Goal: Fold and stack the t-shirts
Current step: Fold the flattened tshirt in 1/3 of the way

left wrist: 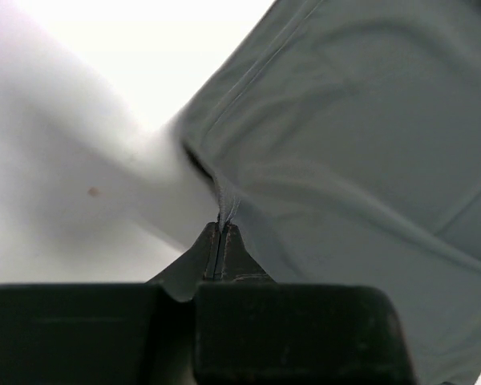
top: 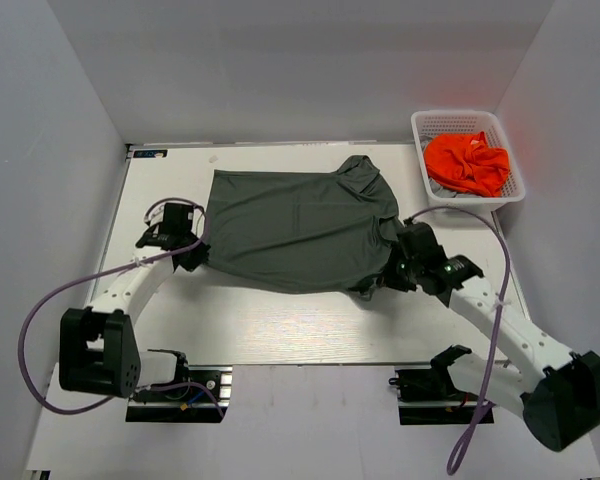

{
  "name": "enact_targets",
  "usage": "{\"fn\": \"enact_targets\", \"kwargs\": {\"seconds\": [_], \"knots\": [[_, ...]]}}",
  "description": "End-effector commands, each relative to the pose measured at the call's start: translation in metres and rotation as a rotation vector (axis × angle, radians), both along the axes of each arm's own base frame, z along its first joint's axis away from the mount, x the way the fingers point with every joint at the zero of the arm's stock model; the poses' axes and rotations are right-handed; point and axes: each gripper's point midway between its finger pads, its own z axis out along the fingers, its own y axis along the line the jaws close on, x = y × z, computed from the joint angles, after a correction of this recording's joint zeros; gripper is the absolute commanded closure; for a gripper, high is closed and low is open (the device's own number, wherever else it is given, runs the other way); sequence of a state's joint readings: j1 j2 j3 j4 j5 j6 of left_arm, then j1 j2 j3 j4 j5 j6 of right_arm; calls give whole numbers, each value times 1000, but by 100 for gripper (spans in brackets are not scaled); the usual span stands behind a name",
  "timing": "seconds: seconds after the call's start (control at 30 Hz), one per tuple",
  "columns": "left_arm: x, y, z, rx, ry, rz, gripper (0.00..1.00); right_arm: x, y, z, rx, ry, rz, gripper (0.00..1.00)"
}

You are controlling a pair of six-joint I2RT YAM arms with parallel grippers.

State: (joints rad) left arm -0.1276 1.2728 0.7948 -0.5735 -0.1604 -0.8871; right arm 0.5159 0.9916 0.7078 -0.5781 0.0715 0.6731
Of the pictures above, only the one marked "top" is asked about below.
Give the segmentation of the dark grey t-shirt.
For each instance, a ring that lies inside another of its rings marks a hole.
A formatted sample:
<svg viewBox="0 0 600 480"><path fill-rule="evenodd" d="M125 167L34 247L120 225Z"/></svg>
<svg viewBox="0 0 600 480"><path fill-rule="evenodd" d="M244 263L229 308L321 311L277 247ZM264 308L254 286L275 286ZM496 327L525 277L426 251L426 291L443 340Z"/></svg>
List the dark grey t-shirt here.
<svg viewBox="0 0 600 480"><path fill-rule="evenodd" d="M210 268L290 294L371 296L399 227L366 155L327 173L217 170L207 215Z"/></svg>

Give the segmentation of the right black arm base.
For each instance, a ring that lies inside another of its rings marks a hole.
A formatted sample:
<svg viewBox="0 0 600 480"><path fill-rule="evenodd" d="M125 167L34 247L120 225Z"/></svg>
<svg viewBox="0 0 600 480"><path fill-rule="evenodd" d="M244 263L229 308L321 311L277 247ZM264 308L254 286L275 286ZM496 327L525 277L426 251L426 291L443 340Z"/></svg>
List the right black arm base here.
<svg viewBox="0 0 600 480"><path fill-rule="evenodd" d="M468 426L477 396L447 388L431 367L396 369L388 385L397 394L401 426Z"/></svg>

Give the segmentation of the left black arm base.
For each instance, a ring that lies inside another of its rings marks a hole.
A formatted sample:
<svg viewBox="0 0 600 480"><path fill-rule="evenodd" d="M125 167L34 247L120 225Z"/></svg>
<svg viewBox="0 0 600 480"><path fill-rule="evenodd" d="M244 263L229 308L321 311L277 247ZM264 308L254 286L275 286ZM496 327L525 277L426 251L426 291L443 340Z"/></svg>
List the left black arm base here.
<svg viewBox="0 0 600 480"><path fill-rule="evenodd" d="M140 390L128 401L127 423L218 424L227 412L232 389L230 366L188 366L176 378L183 385Z"/></svg>

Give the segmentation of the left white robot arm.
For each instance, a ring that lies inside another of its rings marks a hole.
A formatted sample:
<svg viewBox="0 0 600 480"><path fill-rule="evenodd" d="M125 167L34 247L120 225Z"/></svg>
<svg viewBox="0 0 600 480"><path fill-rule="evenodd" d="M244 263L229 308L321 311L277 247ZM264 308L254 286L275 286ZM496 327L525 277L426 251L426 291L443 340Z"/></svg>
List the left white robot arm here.
<svg viewBox="0 0 600 480"><path fill-rule="evenodd" d="M136 242L129 264L82 309L69 309L60 324L62 389L129 398L154 385L179 399L191 387L186 357L173 350L138 348L134 325L158 288L179 270L206 262L210 246L194 233L195 203L166 202Z"/></svg>

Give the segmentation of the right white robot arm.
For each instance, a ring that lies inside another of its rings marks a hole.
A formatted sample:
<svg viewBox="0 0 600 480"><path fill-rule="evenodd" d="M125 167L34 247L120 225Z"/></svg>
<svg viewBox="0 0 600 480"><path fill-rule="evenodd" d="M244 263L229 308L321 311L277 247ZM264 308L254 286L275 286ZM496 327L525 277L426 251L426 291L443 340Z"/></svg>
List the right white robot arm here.
<svg viewBox="0 0 600 480"><path fill-rule="evenodd" d="M476 264L463 255L446 255L428 224L408 222L399 230L386 277L390 288L437 298L510 363L499 366L452 345L428 367L401 369L389 379L401 401L493 403L521 418L554 452L600 425L600 356L575 352L505 304Z"/></svg>

